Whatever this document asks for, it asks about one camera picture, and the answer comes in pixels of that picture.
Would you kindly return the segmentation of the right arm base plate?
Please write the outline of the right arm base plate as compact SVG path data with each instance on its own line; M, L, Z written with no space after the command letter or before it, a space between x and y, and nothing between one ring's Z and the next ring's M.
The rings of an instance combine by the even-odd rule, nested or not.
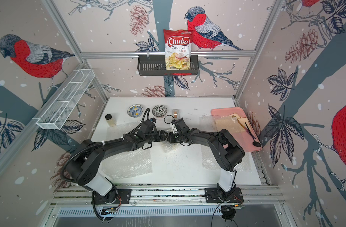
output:
M228 192L225 192L220 187L218 188L205 188L204 197L206 203L238 203L244 202L242 190L234 187Z

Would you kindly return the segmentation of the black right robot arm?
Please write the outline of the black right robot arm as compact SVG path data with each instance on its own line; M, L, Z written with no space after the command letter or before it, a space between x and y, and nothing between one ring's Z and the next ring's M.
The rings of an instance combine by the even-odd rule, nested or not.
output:
M170 143L198 144L209 147L221 168L217 183L217 194L222 201L228 200L235 190L236 166L241 164L245 151L226 129L216 132L200 131L196 128L187 131L168 133Z

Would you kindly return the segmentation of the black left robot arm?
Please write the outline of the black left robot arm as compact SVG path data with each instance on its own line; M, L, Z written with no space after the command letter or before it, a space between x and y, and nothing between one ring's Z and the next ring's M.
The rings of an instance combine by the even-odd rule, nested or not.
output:
M105 142L84 141L82 149L70 157L60 171L60 178L66 182L76 183L101 196L113 190L113 183L99 173L99 167L106 158L143 149L145 144L152 147L154 142L163 142L168 133L164 130L138 131L126 133L120 139Z

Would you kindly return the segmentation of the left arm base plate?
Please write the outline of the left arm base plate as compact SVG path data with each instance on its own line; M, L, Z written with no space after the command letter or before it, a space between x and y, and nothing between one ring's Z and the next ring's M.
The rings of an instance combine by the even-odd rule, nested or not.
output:
M129 204L132 190L131 189L114 189L105 196L92 192L92 202L95 205L125 205Z

